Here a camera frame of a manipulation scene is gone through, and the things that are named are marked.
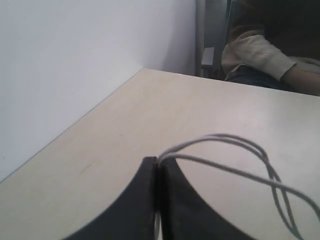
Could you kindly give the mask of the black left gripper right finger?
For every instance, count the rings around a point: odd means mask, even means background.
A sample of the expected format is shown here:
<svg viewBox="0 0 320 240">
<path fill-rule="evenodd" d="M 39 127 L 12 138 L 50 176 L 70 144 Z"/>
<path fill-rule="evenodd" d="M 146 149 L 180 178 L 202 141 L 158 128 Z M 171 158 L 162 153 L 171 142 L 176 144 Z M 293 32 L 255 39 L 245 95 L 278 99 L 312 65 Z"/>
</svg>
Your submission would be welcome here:
<svg viewBox="0 0 320 240">
<path fill-rule="evenodd" d="M 158 167 L 158 203 L 164 240 L 251 240 L 196 192 L 174 158 Z"/>
</svg>

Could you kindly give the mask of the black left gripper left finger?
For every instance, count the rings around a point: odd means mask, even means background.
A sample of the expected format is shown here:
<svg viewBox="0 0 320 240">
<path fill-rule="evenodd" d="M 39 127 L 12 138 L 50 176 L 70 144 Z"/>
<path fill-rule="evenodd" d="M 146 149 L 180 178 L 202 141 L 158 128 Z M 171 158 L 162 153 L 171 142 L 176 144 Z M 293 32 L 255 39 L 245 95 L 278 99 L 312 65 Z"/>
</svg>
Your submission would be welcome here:
<svg viewBox="0 0 320 240">
<path fill-rule="evenodd" d="M 98 217 L 66 237 L 67 240 L 153 240 L 157 158 L 143 158 L 120 196 Z"/>
</svg>

